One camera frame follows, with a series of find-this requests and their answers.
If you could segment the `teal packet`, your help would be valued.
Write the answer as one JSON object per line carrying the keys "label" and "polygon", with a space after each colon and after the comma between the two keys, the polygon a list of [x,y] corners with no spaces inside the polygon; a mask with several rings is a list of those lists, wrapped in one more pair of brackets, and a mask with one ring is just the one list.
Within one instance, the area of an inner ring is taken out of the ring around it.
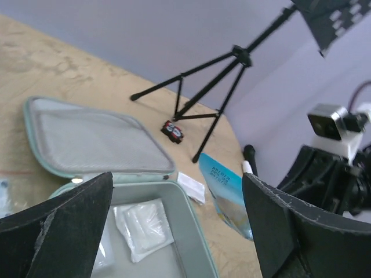
{"label": "teal packet", "polygon": [[205,204],[205,186],[182,172],[178,172],[177,183],[184,189],[188,197],[200,205]]}

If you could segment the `white plastic bottle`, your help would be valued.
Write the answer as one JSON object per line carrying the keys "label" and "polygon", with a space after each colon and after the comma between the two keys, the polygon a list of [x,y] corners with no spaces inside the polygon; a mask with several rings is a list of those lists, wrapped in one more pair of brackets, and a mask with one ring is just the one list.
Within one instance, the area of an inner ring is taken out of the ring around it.
{"label": "white plastic bottle", "polygon": [[96,259],[93,265],[92,274],[101,273],[114,265],[114,253],[110,241],[101,240]]}

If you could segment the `small clear packet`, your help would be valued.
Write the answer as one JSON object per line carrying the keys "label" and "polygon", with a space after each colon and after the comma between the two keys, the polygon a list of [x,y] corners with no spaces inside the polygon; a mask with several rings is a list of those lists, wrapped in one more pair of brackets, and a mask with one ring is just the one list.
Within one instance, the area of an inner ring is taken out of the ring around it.
{"label": "small clear packet", "polygon": [[1,176],[0,179],[0,217],[4,218],[14,213],[12,199],[12,187],[7,178]]}

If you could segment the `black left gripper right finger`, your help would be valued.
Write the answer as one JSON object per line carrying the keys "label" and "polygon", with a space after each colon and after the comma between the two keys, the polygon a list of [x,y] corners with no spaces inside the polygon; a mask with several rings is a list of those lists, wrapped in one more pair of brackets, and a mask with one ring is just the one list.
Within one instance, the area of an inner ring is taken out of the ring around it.
{"label": "black left gripper right finger", "polygon": [[244,174],[263,277],[370,277],[370,224],[327,212]]}

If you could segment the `white gauze packet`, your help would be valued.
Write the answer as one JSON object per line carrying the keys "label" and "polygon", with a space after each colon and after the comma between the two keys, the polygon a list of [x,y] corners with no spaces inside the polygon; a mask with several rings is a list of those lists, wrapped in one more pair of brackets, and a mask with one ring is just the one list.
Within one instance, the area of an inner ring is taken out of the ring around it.
{"label": "white gauze packet", "polygon": [[116,226],[131,251],[133,263],[174,242],[162,199],[114,206],[112,210]]}

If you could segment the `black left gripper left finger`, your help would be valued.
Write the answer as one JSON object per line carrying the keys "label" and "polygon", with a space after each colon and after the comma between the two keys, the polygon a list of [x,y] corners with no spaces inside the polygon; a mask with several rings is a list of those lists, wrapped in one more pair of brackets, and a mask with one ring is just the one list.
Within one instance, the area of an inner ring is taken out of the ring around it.
{"label": "black left gripper left finger", "polygon": [[90,277],[112,192],[106,172],[1,218],[1,277]]}

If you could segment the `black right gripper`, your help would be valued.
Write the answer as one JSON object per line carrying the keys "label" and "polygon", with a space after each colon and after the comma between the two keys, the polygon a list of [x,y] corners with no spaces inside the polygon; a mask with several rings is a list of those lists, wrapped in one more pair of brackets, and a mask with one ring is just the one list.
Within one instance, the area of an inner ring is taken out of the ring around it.
{"label": "black right gripper", "polygon": [[350,163],[304,145],[277,188],[338,215],[370,210],[370,146],[357,151]]}

